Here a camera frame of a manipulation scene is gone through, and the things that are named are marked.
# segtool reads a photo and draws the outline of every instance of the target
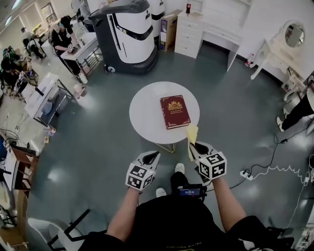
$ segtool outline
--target white dresser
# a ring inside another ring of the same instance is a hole
[[[242,43],[252,0],[187,0],[191,13],[178,15],[175,52],[197,57],[203,40],[228,49],[227,71]]]
[[[204,23],[182,11],[178,15],[175,52],[196,58],[202,44]]]

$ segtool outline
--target phone screen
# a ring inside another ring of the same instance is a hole
[[[180,189],[180,196],[199,196],[200,192],[201,192],[200,188]]]

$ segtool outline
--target round white table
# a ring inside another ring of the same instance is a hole
[[[197,125],[200,108],[193,94],[185,87],[172,82],[156,82],[139,90],[130,104],[130,120],[135,131],[144,139],[174,153],[175,143],[186,138],[186,127],[168,129],[163,118],[160,98],[182,95],[191,123]],[[168,150],[162,145],[173,144]]]

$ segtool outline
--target book cover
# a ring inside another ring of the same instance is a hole
[[[160,104],[167,129],[187,126],[191,123],[182,95],[161,98]]]

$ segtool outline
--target round mirror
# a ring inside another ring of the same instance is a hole
[[[291,24],[288,26],[285,33],[285,40],[289,47],[298,47],[304,43],[304,28],[297,24]]]

